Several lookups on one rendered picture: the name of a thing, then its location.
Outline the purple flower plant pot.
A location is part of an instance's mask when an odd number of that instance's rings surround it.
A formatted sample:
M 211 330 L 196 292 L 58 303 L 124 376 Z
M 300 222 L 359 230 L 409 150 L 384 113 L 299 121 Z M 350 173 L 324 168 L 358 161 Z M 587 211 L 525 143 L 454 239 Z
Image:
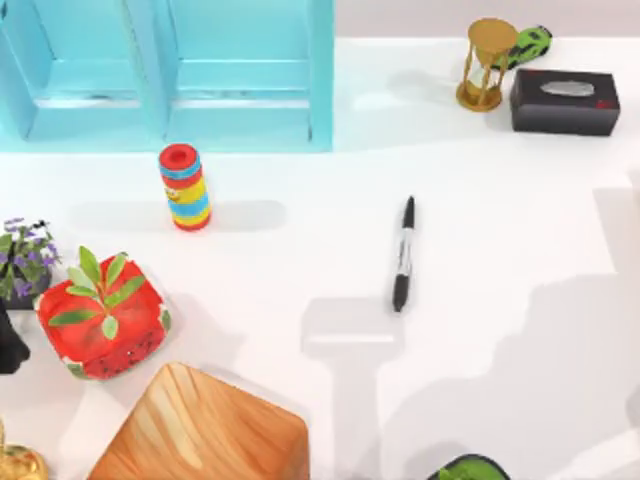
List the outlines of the purple flower plant pot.
M 5 220 L 0 232 L 0 303 L 7 310 L 31 310 L 49 288 L 59 261 L 46 221 Z

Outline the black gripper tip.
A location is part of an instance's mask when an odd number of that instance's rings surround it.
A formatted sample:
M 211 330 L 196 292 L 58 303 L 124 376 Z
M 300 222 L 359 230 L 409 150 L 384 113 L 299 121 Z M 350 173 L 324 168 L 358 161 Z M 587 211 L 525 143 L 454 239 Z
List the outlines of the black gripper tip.
M 31 351 L 13 328 L 10 317 L 0 300 L 0 375 L 11 375 L 29 360 Z

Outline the red watermelon plant pot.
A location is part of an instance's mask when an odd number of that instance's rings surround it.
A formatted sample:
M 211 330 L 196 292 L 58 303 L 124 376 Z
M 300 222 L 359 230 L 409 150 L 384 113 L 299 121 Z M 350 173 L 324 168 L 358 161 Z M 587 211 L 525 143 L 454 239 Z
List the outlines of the red watermelon plant pot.
M 172 327 L 170 311 L 149 277 L 120 252 L 103 261 L 85 246 L 68 279 L 34 301 L 57 355 L 80 379 L 107 380 L 153 354 Z

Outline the wooden board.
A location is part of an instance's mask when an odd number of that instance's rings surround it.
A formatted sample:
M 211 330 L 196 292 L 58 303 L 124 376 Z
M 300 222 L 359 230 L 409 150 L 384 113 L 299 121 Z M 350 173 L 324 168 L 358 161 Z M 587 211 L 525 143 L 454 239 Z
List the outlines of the wooden board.
M 169 363 L 87 480 L 311 480 L 308 429 L 286 409 Z

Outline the light blue rack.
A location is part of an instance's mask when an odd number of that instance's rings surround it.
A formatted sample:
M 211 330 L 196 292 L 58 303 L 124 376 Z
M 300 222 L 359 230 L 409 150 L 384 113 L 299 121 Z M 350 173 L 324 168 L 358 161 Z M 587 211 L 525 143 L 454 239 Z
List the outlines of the light blue rack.
M 335 0 L 0 0 L 0 152 L 327 151 Z

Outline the golden hourglass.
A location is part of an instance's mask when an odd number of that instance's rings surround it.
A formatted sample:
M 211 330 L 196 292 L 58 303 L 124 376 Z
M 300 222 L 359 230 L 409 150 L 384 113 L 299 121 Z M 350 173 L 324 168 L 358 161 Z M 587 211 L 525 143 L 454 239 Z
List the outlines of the golden hourglass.
M 494 17 L 478 19 L 469 26 L 463 79 L 456 90 L 461 106 L 485 113 L 500 105 L 508 54 L 517 35 L 512 24 Z

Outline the black tissue box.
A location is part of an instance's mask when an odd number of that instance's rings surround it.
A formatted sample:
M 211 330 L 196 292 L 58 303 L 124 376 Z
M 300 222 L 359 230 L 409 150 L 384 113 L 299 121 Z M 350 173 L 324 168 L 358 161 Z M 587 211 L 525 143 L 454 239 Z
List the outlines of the black tissue box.
M 517 132 L 609 136 L 621 106 L 610 73 L 520 68 L 510 110 Z

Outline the green toy car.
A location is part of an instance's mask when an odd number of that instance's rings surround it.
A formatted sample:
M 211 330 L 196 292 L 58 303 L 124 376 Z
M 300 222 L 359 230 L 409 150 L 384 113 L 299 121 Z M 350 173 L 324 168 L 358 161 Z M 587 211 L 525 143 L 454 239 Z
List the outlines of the green toy car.
M 516 44 L 507 57 L 507 70 L 512 70 L 536 58 L 544 56 L 549 50 L 553 34 L 542 25 L 521 30 Z

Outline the stack of coloured rings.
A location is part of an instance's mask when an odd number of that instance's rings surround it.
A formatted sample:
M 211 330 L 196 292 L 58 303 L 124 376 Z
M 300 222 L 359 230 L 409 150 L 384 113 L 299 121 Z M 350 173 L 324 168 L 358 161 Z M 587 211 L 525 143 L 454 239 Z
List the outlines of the stack of coloured rings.
M 186 143 L 166 146 L 159 169 L 174 224 L 185 231 L 204 228 L 212 207 L 198 151 Z

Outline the green plant in black pot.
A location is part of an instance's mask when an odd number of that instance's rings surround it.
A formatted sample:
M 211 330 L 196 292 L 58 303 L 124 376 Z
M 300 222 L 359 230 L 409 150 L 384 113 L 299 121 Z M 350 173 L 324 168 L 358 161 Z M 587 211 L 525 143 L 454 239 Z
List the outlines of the green plant in black pot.
M 464 454 L 442 466 L 427 480 L 511 480 L 511 478 L 490 457 Z

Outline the golden trophy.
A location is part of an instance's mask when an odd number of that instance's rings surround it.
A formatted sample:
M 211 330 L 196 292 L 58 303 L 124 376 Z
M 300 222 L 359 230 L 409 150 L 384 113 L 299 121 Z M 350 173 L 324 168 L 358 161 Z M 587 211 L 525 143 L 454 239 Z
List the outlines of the golden trophy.
M 49 480 L 43 457 L 23 445 L 7 444 L 0 419 L 0 480 Z

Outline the black marker pen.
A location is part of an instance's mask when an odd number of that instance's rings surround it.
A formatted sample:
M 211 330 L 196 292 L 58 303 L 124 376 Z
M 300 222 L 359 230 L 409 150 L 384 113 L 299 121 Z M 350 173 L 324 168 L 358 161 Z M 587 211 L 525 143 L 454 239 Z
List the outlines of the black marker pen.
M 392 291 L 392 307 L 396 313 L 400 313 L 403 310 L 408 300 L 412 271 L 411 246 L 414 231 L 415 198 L 410 196 L 403 214 L 399 259 Z

